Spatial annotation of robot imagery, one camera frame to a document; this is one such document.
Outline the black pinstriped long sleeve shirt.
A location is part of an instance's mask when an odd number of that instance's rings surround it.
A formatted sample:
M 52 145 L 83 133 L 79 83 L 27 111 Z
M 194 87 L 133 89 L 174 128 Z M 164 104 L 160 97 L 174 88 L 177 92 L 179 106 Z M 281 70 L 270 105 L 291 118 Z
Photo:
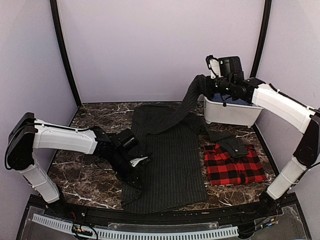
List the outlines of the black pinstriped long sleeve shirt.
M 143 166 L 143 190 L 124 185 L 122 209 L 151 214 L 204 202 L 207 193 L 202 176 L 199 136 L 208 135 L 236 158 L 247 155 L 244 143 L 228 131 L 210 130 L 202 116 L 194 114 L 200 95 L 205 96 L 205 75 L 197 75 L 182 103 L 172 108 L 145 104 L 134 110 L 131 130 L 140 142 L 132 154 L 152 154 Z

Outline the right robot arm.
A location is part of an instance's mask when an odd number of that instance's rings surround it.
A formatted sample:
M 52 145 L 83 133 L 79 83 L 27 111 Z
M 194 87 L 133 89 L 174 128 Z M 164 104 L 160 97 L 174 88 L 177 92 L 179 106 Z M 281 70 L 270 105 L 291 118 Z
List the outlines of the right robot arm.
M 304 173 L 319 164 L 320 112 L 284 94 L 270 83 L 255 77 L 245 79 L 238 56 L 216 58 L 209 55 L 205 61 L 211 74 L 206 78 L 207 98 L 220 94 L 234 101 L 256 105 L 287 121 L 302 133 L 291 160 L 261 195 L 262 201 L 255 205 L 255 213 L 266 217 L 274 210 L 274 201 L 282 197 Z

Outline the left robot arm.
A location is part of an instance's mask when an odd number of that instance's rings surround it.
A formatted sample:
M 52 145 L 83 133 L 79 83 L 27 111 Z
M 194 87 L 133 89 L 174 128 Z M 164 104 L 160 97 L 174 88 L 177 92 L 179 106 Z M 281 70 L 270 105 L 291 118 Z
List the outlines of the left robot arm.
M 110 164 L 120 181 L 142 190 L 142 165 L 148 157 L 129 154 L 138 145 L 130 129 L 107 133 L 98 126 L 74 128 L 45 122 L 27 112 L 8 136 L 4 167 L 19 172 L 51 204 L 58 217 L 67 218 L 71 208 L 63 201 L 61 190 L 39 164 L 34 151 L 61 150 L 97 156 Z

